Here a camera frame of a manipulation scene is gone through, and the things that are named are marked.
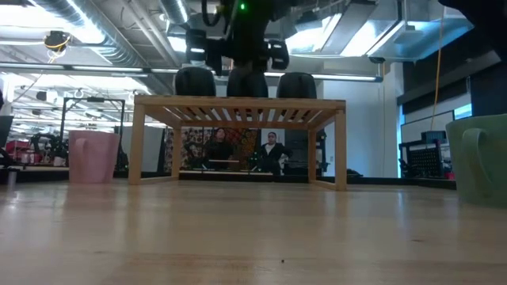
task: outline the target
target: green mug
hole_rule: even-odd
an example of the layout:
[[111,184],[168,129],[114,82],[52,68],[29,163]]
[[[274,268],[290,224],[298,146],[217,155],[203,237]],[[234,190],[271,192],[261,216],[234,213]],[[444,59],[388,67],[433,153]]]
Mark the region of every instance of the green mug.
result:
[[446,129],[460,199],[507,207],[507,114],[456,120]]

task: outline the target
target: wooden table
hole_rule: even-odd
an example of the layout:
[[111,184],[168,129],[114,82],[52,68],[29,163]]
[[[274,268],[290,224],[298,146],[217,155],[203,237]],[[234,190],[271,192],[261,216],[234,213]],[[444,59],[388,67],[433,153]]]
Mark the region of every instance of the wooden table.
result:
[[[171,177],[141,179],[144,117],[150,116],[173,128]],[[317,180],[315,143],[317,131],[334,124],[335,183]],[[182,127],[247,127],[308,130],[308,179],[334,190],[346,190],[347,134],[345,101],[317,99],[270,99],[249,97],[135,96],[129,184],[177,180],[181,165]]]

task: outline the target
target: person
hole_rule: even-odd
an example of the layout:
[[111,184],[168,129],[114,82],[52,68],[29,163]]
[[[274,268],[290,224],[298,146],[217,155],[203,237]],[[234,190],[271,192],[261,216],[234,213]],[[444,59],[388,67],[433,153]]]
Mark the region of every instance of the person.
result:
[[[210,160],[231,160],[233,149],[232,145],[228,143],[225,139],[225,129],[219,127],[215,131],[215,138],[209,140],[204,147],[206,151],[206,158]],[[228,162],[215,162],[210,161],[209,166],[212,169],[227,169],[229,168]]]
[[282,154],[291,157],[292,151],[283,144],[276,142],[276,134],[272,131],[269,132],[268,143],[261,146],[261,169],[269,171],[273,175],[280,175],[281,167],[279,160]]

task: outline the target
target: pink container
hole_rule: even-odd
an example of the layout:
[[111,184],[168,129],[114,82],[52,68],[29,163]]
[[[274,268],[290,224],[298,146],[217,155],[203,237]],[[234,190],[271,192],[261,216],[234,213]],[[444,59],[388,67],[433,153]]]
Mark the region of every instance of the pink container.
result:
[[103,131],[70,131],[69,176],[71,183],[110,183],[118,155],[120,136]]

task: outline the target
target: window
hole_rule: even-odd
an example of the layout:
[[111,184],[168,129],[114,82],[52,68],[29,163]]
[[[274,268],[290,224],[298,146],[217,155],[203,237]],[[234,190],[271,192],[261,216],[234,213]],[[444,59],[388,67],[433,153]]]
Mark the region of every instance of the window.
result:
[[472,104],[466,104],[463,107],[454,109],[454,120],[472,116]]

